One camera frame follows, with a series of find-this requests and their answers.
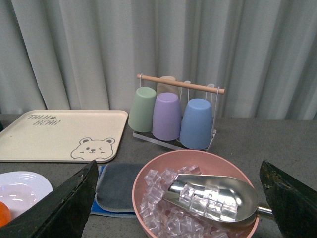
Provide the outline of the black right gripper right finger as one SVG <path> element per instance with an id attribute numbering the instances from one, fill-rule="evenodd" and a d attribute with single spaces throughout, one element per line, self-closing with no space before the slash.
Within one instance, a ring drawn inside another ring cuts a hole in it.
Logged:
<path id="1" fill-rule="evenodd" d="M 259 172 L 266 201 L 285 238 L 317 236 L 317 192 L 268 161 Z"/>

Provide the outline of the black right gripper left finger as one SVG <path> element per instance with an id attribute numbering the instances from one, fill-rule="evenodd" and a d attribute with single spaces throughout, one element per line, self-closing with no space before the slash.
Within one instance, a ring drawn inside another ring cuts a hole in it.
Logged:
<path id="1" fill-rule="evenodd" d="M 80 238 L 95 198 L 99 170 L 92 161 L 36 205 L 0 229 L 2 238 Z"/>

